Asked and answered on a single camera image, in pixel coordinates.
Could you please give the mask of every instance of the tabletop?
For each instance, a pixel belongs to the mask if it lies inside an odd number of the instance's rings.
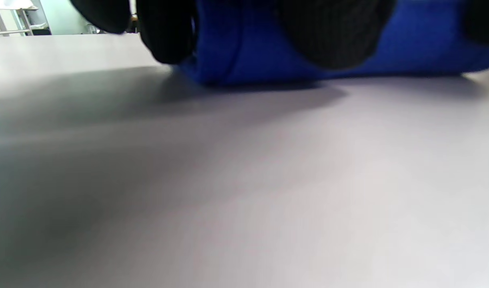
[[[0,288],[489,288],[489,71],[204,88],[0,38]]]

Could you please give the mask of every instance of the black glove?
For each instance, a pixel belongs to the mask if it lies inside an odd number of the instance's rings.
[[[128,0],[71,0],[110,33],[129,24]],[[141,37],[156,60],[178,64],[196,45],[196,0],[137,0]],[[326,69],[357,66],[376,51],[396,0],[278,0],[281,25],[294,48]]]
[[[489,45],[489,0],[468,0],[463,24],[467,38]]]
[[[281,22],[294,48],[327,69],[371,57],[396,0],[280,0]]]
[[[71,2],[86,20],[104,31],[121,34],[129,26],[128,0]],[[179,64],[191,55],[196,44],[192,26],[195,0],[137,0],[136,8],[142,41],[157,61]]]

